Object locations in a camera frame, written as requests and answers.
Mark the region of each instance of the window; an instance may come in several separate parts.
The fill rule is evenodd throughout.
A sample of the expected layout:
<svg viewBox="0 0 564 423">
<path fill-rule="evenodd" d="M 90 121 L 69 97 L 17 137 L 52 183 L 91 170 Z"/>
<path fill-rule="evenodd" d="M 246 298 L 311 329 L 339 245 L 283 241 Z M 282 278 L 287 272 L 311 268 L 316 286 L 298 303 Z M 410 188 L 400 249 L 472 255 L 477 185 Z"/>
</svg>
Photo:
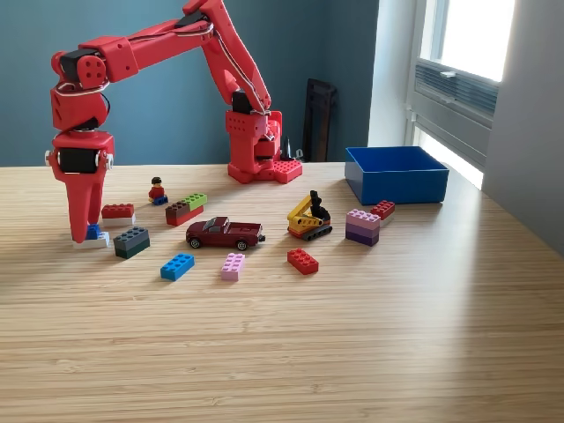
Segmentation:
<svg viewBox="0 0 564 423">
<path fill-rule="evenodd" d="M 215 223 L 215 219 L 216 219 L 216 218 L 213 218 L 213 219 L 210 219 L 210 220 L 208 220 L 207 222 L 205 222 L 204 230 L 206 230 L 206 229 L 207 229 L 208 227 L 210 227 L 210 226 L 213 226 L 213 224 Z"/>
<path fill-rule="evenodd" d="M 501 81 L 515 0 L 427 0 L 420 58 Z"/>
<path fill-rule="evenodd" d="M 407 145 L 436 140 L 435 150 L 444 146 L 478 171 L 484 169 L 514 3 L 418 0 Z M 419 131 L 428 135 L 424 142 Z"/>
<path fill-rule="evenodd" d="M 419 145 L 423 150 L 431 154 L 435 159 L 439 160 L 441 163 L 452 167 L 464 178 L 470 181 L 476 188 L 482 189 L 482 180 L 484 178 L 484 173 L 480 172 L 473 165 L 464 160 L 461 156 L 452 152 L 449 148 L 441 144 L 431 135 L 427 134 L 425 131 L 416 129 L 415 130 L 415 143 Z"/>
</svg>

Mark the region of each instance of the car wheel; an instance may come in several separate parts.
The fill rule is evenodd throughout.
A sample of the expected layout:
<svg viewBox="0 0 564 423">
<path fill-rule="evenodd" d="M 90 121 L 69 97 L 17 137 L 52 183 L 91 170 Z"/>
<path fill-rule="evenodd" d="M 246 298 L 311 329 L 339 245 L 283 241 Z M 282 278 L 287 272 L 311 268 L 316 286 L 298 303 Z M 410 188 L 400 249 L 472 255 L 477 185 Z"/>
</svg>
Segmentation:
<svg viewBox="0 0 564 423">
<path fill-rule="evenodd" d="M 237 249 L 240 250 L 240 251 L 246 250 L 248 246 L 249 245 L 247 245 L 246 241 L 243 241 L 243 240 L 237 241 Z"/>
<path fill-rule="evenodd" d="M 190 246 L 193 249 L 199 249 L 200 247 L 202 247 L 202 242 L 200 242 L 200 240 L 198 240 L 198 238 L 192 238 L 190 240 Z"/>
</svg>

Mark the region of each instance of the blue wall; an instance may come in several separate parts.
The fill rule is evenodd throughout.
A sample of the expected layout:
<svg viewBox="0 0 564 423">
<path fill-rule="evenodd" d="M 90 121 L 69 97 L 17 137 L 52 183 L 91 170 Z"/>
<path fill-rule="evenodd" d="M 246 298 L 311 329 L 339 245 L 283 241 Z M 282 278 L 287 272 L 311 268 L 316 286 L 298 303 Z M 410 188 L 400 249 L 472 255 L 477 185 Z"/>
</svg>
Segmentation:
<svg viewBox="0 0 564 423">
<path fill-rule="evenodd" d="M 182 16 L 186 0 L 3 0 L 0 13 L 0 166 L 40 165 L 56 130 L 50 58 L 103 34 L 127 35 Z M 330 159 L 366 145 L 377 2 L 353 11 L 326 0 L 226 0 L 235 27 L 263 75 L 284 132 L 300 147 L 308 78 L 340 92 Z M 224 111 L 200 50 L 111 85 L 112 113 L 102 129 L 115 136 L 116 164 L 228 162 Z"/>
<path fill-rule="evenodd" d="M 328 159 L 345 161 L 346 147 L 368 143 L 379 2 L 352 0 L 349 7 L 328 3 L 324 78 L 338 89 Z"/>
</svg>

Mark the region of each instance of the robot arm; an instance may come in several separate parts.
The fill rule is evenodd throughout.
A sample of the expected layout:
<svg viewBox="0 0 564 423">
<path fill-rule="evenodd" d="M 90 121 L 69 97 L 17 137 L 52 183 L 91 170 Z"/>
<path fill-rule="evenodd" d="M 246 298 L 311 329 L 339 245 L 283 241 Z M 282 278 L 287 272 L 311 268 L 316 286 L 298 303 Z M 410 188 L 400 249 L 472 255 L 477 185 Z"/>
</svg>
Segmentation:
<svg viewBox="0 0 564 423">
<path fill-rule="evenodd" d="M 114 138 L 97 130 L 108 117 L 102 91 L 110 83 L 193 48 L 204 51 L 227 112 L 232 161 L 229 174 L 289 182 L 301 174 L 299 162 L 280 160 L 282 116 L 270 112 L 271 98 L 255 62 L 234 30 L 222 0 L 191 0 L 184 18 L 169 20 L 129 37 L 103 36 L 70 53 L 58 52 L 51 66 L 59 82 L 51 90 L 53 124 L 61 133 L 46 164 L 66 184 L 72 237 L 85 239 L 100 214 L 106 171 L 113 166 Z"/>
</svg>

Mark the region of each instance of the dark object against wall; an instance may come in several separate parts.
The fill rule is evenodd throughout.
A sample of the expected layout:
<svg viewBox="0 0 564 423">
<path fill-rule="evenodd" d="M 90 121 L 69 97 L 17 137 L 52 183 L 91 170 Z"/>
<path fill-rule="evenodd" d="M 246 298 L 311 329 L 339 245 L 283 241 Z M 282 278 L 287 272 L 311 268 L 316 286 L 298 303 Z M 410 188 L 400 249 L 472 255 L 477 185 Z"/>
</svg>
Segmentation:
<svg viewBox="0 0 564 423">
<path fill-rule="evenodd" d="M 327 161 L 331 112 L 336 104 L 336 87 L 317 79 L 308 79 L 306 113 L 303 122 L 304 161 Z M 314 131 L 314 126 L 318 122 L 319 128 Z"/>
</svg>

